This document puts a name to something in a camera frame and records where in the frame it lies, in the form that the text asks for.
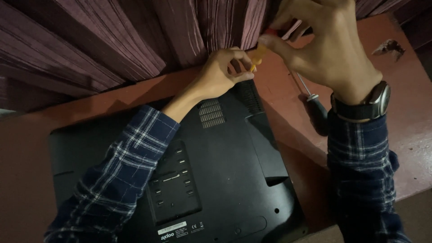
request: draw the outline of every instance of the axioo logo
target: axioo logo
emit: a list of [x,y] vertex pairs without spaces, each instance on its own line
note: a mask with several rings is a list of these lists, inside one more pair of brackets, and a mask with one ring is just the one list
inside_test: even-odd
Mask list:
[[166,235],[162,236],[161,240],[166,240],[166,238],[170,238],[171,236],[174,236],[174,233],[166,234]]

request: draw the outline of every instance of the plaid shirt sleeve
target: plaid shirt sleeve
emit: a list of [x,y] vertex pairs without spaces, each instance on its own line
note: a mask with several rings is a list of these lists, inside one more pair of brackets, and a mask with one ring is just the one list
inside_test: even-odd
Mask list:
[[116,242],[179,124],[143,106],[59,208],[45,242]]
[[386,117],[351,123],[331,110],[328,125],[327,163],[345,242],[411,242],[393,208],[399,163],[388,147]]

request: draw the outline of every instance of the barcode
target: barcode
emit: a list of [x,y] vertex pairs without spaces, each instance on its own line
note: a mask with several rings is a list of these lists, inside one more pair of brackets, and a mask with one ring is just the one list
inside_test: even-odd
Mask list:
[[186,221],[178,223],[178,224],[174,224],[174,225],[172,225],[170,227],[166,227],[164,229],[158,230],[158,235],[161,235],[163,233],[167,233],[167,232],[169,232],[171,230],[175,230],[175,229],[181,228],[181,227],[186,226],[186,225],[187,225]]

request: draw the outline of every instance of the vent grille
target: vent grille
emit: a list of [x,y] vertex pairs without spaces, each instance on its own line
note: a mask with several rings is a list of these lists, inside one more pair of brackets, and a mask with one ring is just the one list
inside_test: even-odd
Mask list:
[[240,92],[244,104],[246,105],[249,112],[253,115],[263,112],[264,109],[261,105],[260,98],[258,96],[257,89],[253,80],[247,80],[240,82]]
[[198,114],[200,115],[203,128],[209,128],[226,122],[222,107],[217,98],[200,102],[198,104]]

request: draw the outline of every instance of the black screwdriver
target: black screwdriver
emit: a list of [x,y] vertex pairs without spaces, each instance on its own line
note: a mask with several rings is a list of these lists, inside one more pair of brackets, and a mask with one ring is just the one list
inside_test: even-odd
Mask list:
[[299,77],[300,81],[302,82],[303,86],[306,88],[309,94],[305,105],[306,109],[308,110],[307,112],[309,114],[309,118],[311,119],[312,125],[314,126],[315,130],[319,135],[327,136],[327,110],[321,104],[320,100],[318,99],[318,95],[311,94],[309,89],[306,87],[306,84],[303,82],[300,74],[297,73],[297,76]]

